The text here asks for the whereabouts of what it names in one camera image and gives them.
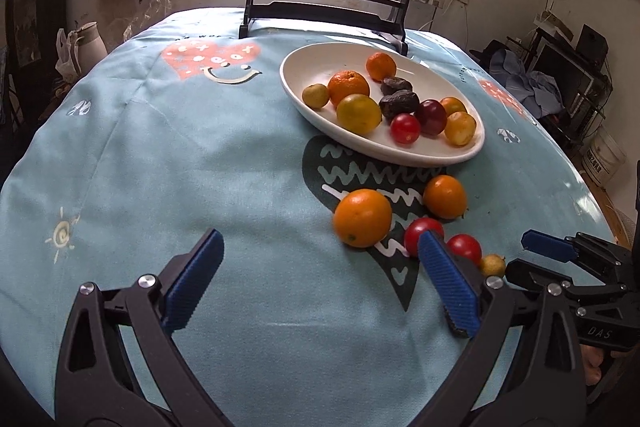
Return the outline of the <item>person's right hand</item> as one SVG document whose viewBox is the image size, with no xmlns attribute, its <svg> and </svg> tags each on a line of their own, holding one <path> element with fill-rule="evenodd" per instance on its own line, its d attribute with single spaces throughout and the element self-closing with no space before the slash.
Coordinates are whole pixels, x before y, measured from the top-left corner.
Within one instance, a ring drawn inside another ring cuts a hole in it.
<svg viewBox="0 0 640 427">
<path fill-rule="evenodd" d="M 604 361 L 604 352 L 600 348 L 585 345 L 580 346 L 580 352 L 582 352 L 586 385 L 594 386 L 602 378 L 601 365 Z"/>
</svg>

